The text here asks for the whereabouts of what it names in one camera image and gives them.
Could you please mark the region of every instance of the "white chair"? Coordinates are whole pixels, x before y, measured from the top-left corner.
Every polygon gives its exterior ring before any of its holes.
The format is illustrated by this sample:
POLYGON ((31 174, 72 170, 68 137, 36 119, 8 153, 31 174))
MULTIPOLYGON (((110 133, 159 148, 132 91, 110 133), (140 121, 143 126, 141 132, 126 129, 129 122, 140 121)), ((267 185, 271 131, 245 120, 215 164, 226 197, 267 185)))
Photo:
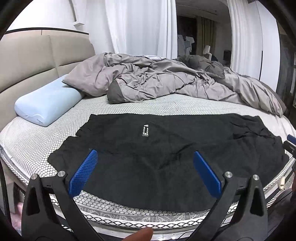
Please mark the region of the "white chair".
POLYGON ((204 57, 206 57, 208 60, 212 59, 212 54, 210 53, 210 49, 211 49, 211 46, 206 45, 205 48, 204 48, 204 51, 202 53, 202 55, 204 57))

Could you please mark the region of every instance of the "hanging shirt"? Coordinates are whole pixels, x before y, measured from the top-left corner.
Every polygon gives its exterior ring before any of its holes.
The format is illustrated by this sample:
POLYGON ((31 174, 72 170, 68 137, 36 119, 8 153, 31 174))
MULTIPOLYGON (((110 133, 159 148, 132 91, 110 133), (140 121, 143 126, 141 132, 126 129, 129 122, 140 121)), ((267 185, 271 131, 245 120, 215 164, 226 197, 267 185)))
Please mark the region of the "hanging shirt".
POLYGON ((178 34, 178 56, 183 56, 185 55, 185 53, 186 53, 186 50, 185 50, 183 36, 178 34))
POLYGON ((194 38, 186 36, 186 40, 190 42, 190 48, 186 49, 186 54, 189 55, 192 52, 192 44, 194 43, 194 38))
POLYGON ((191 43, 190 43, 190 41, 185 40, 185 41, 184 41, 184 46, 185 46, 185 54, 189 55, 189 51, 190 51, 190 48, 191 48, 191 43))

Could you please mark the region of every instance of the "bed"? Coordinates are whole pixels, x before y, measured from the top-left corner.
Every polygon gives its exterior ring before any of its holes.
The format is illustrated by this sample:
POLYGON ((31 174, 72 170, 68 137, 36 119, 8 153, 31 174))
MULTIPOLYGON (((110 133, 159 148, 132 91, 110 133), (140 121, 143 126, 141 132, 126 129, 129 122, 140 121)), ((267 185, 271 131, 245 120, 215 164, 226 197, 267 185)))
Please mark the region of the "bed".
MULTIPOLYGON (((284 116, 280 118, 241 104, 180 94, 123 104, 109 104, 106 95, 85 97, 51 125, 42 127, 17 116, 14 103, 20 96, 69 73, 80 61, 95 55, 88 35, 58 30, 19 31, 6 34, 0 41, 0 49, 3 53, 0 56, 0 158, 24 184, 23 189, 34 173, 41 177, 57 173, 47 158, 68 136, 75 136, 90 114, 258 115, 282 141, 288 134, 296 136, 296 130, 284 116)), ((268 201, 272 202, 278 194, 279 181, 285 179, 290 182, 288 179, 295 160, 291 155, 289 157, 286 166, 264 187, 268 201)), ((51 195, 51 199, 57 213, 62 216, 55 196, 51 195)), ((148 226, 157 230, 154 239, 170 239, 195 229, 208 212, 177 213, 125 207, 84 191, 74 200, 98 232, 117 237, 125 237, 131 229, 148 226)), ((224 224, 229 222, 236 205, 234 203, 229 209, 224 224)))

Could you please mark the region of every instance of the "ceiling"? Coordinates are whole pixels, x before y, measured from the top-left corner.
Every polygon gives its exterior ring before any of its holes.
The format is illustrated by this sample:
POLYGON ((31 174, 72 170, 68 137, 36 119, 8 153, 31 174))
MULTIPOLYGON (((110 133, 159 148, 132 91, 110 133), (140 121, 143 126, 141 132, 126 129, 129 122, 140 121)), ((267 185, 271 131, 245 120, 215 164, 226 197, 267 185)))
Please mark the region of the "ceiling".
POLYGON ((221 23, 230 22, 226 0, 176 0, 176 9, 177 15, 185 17, 202 16, 221 23))

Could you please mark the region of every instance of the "white curtain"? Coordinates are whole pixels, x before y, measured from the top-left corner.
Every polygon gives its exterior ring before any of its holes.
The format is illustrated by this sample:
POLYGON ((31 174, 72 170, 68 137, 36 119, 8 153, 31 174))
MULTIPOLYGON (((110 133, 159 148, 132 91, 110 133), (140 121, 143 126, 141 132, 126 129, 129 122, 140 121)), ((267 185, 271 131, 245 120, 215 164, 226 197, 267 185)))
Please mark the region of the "white curtain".
POLYGON ((105 5, 115 53, 177 58, 175 0, 105 0, 105 5))
POLYGON ((259 79, 262 57, 262 29, 256 2, 227 0, 231 28, 231 69, 259 79))

